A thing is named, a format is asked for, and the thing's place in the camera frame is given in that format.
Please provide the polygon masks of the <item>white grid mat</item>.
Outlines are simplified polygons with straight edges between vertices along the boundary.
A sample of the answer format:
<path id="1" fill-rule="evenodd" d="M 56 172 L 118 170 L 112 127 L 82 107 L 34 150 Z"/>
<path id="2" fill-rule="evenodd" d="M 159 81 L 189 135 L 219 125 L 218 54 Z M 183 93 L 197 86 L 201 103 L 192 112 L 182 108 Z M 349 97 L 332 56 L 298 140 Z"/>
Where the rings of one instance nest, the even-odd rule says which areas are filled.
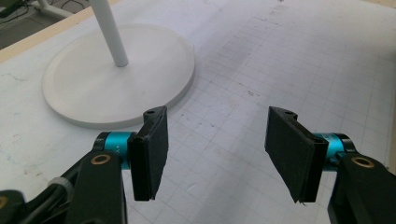
<path id="1" fill-rule="evenodd" d="M 334 174 L 295 203 L 264 149 L 267 111 L 348 135 L 383 164 L 395 157 L 396 9 L 362 0 L 118 0 L 119 24 L 188 39 L 195 78 L 168 112 L 160 190 L 129 202 L 131 224 L 330 224 Z"/>

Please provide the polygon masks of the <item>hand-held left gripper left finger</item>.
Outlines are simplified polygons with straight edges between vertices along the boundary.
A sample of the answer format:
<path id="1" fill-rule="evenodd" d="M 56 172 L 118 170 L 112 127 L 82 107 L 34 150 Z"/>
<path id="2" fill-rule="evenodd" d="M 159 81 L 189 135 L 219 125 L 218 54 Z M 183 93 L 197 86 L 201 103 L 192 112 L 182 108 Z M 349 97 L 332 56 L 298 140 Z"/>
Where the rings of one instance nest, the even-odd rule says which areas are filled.
<path id="1" fill-rule="evenodd" d="M 154 200 L 161 184 L 169 149 L 167 106 L 151 108 L 143 114 L 144 124 L 128 139 L 134 199 Z"/>

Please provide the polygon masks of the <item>white desk leg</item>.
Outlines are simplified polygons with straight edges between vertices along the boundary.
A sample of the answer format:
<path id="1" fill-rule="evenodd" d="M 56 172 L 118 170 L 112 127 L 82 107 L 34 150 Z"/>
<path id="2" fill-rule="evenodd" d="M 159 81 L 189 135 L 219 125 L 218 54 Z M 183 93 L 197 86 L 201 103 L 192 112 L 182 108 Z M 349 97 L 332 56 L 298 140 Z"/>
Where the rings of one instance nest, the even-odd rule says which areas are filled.
<path id="1" fill-rule="evenodd" d="M 55 19 L 63 20 L 72 16 L 71 12 L 52 6 L 47 0 L 34 0 L 32 2 L 32 6 L 40 13 L 43 13 Z"/>

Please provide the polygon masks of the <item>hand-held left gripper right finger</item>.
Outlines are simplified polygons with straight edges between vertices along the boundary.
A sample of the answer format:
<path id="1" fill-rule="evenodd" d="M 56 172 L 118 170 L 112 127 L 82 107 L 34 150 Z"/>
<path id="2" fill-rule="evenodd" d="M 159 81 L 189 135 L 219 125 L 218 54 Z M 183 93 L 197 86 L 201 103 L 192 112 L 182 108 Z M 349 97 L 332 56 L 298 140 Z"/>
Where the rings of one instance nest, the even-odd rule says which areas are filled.
<path id="1" fill-rule="evenodd" d="M 329 143 L 309 132 L 287 109 L 270 106 L 265 151 L 295 203 L 314 203 Z"/>

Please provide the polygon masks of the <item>white utensil hook rack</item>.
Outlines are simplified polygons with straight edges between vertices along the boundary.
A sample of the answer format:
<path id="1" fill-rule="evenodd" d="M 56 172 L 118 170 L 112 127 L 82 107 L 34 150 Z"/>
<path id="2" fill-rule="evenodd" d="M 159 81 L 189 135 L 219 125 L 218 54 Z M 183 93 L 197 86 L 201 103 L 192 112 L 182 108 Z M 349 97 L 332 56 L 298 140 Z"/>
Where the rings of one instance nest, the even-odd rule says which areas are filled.
<path id="1" fill-rule="evenodd" d="M 110 130 L 177 104 L 194 79 L 193 45 L 158 25 L 117 26 L 107 0 L 91 5 L 100 30 L 62 49 L 43 75 L 50 108 L 77 126 Z"/>

